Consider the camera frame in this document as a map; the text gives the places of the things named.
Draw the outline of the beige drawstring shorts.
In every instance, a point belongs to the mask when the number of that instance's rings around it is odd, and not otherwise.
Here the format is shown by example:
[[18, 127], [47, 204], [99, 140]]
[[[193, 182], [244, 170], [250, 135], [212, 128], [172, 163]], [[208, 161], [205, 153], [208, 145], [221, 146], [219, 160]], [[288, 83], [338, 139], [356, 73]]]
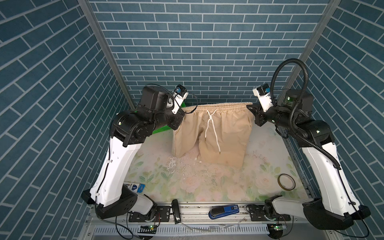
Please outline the beige drawstring shorts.
[[254, 115], [249, 103], [220, 103], [186, 107], [173, 133], [172, 153], [181, 158], [195, 145], [205, 163], [243, 166]]

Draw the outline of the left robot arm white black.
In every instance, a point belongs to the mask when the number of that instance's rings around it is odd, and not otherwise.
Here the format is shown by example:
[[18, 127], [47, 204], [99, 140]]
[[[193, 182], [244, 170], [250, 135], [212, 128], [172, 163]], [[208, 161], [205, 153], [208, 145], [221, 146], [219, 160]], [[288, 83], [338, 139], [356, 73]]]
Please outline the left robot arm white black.
[[95, 184], [82, 192], [82, 199], [94, 205], [97, 216], [104, 220], [127, 213], [139, 213], [145, 220], [156, 216], [157, 204], [125, 185], [133, 159], [146, 138], [164, 126], [176, 130], [185, 112], [181, 105], [188, 96], [185, 87], [173, 92], [159, 85], [147, 85], [136, 110], [117, 114], [110, 125], [109, 146]]

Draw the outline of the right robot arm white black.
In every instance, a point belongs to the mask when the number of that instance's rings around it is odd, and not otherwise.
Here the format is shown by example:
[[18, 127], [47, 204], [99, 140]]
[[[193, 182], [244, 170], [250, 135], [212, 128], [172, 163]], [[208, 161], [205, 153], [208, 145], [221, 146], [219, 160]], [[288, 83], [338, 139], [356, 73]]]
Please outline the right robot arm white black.
[[367, 206], [360, 204], [354, 195], [338, 158], [335, 138], [330, 126], [320, 120], [312, 119], [313, 96], [305, 93], [297, 110], [293, 107], [298, 100], [299, 90], [286, 92], [280, 106], [272, 104], [268, 85], [253, 90], [259, 103], [248, 105], [254, 114], [255, 123], [262, 126], [267, 122], [276, 128], [289, 128], [289, 116], [293, 113], [293, 127], [303, 139], [296, 139], [307, 157], [321, 197], [307, 201], [288, 199], [276, 195], [265, 201], [264, 211], [267, 218], [276, 215], [291, 215], [304, 218], [319, 230], [346, 230], [355, 221], [364, 220], [371, 215]]

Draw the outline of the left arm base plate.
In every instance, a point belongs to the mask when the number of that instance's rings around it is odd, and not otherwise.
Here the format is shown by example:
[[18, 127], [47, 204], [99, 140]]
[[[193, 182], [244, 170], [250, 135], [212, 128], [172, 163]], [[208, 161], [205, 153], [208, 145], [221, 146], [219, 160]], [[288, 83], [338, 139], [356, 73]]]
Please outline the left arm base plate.
[[169, 222], [171, 215], [170, 206], [157, 206], [155, 209], [152, 208], [148, 214], [142, 215], [140, 213], [130, 213], [130, 223], [146, 223], [146, 222]]

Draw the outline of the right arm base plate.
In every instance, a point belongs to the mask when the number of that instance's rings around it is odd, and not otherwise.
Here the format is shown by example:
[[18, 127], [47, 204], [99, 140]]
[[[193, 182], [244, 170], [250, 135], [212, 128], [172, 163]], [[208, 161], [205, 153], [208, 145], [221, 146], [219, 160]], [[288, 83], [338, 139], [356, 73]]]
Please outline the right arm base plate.
[[292, 218], [290, 215], [279, 215], [275, 212], [267, 213], [265, 206], [249, 204], [246, 206], [246, 211], [249, 213], [252, 222], [288, 222]]

